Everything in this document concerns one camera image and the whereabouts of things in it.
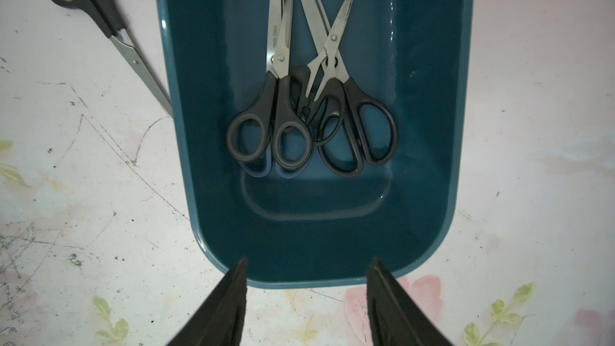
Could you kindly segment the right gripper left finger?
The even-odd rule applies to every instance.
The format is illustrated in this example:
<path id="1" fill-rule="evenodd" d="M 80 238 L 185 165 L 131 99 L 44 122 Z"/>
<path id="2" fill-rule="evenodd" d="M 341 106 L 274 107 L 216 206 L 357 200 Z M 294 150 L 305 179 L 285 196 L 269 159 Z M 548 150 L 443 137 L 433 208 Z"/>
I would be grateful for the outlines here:
<path id="1" fill-rule="evenodd" d="M 225 274 L 170 345 L 239 345 L 247 305 L 248 260 Z"/>

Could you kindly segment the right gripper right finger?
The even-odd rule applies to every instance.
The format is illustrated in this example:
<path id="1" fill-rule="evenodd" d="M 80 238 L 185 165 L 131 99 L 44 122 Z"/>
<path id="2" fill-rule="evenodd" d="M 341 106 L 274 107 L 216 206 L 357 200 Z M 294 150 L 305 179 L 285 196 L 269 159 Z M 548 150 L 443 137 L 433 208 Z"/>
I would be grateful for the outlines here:
<path id="1" fill-rule="evenodd" d="M 366 279 L 373 344 L 452 345 L 379 259 L 370 263 Z"/>

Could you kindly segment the small black-handled scissors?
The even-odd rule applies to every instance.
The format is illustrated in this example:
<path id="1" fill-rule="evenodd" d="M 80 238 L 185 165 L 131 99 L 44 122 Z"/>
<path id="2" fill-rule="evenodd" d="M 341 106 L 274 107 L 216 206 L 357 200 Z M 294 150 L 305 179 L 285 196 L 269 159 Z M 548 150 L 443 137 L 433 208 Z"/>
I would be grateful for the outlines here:
<path id="1" fill-rule="evenodd" d="M 306 143 L 308 129 L 291 104 L 291 85 L 302 85 L 309 77 L 306 67 L 290 71 L 293 4 L 294 0 L 269 0 L 264 87 L 251 107 L 238 113 L 227 128 L 227 150 L 239 163 L 261 164 L 270 156 L 281 168 L 295 171 L 309 163 L 312 156 L 313 147 Z M 236 145 L 239 140 L 235 136 L 247 121 L 256 122 L 261 129 L 259 147 L 253 153 L 244 153 Z M 283 135 L 291 129 L 299 131 L 305 142 L 304 152 L 297 160 L 286 159 L 282 150 Z"/>

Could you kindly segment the blue-handled scissors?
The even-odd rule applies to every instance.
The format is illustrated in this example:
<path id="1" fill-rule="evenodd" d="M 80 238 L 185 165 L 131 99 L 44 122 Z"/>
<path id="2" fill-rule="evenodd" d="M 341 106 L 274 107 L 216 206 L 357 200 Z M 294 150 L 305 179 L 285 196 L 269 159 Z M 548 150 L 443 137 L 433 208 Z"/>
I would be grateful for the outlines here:
<path id="1" fill-rule="evenodd" d="M 292 179 L 292 178 L 295 178 L 296 176 L 299 176 L 302 172 L 304 172 L 304 170 L 308 166 L 308 163 L 306 163 L 300 169 L 297 169 L 295 171 L 288 171 L 288 170 L 281 168 L 272 159 L 272 157 L 266 156 L 264 162 L 261 164 L 259 164 L 258 162 L 256 163 L 240 162 L 240 166 L 246 174 L 254 178 L 264 178 L 270 173 L 272 169 L 274 169 L 276 174 L 280 176 L 281 178 Z"/>

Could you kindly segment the large all-black scissors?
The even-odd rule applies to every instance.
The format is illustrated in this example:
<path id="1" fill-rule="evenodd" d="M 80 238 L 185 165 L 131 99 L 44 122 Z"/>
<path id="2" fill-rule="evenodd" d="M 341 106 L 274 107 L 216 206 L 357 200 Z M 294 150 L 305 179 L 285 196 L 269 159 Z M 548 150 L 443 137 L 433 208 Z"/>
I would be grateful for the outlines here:
<path id="1" fill-rule="evenodd" d="M 339 108 L 345 104 L 342 84 L 349 79 L 349 74 L 339 47 L 354 0 L 343 1 L 331 26 L 321 0 L 300 1 L 317 56 L 305 66 L 309 69 L 309 77 L 302 84 L 296 114 L 307 128 L 306 143 L 313 147 L 324 145 L 335 136 L 331 133 L 326 138 L 319 138 L 313 134 L 312 122 L 320 114 L 323 103 L 335 103 Z"/>

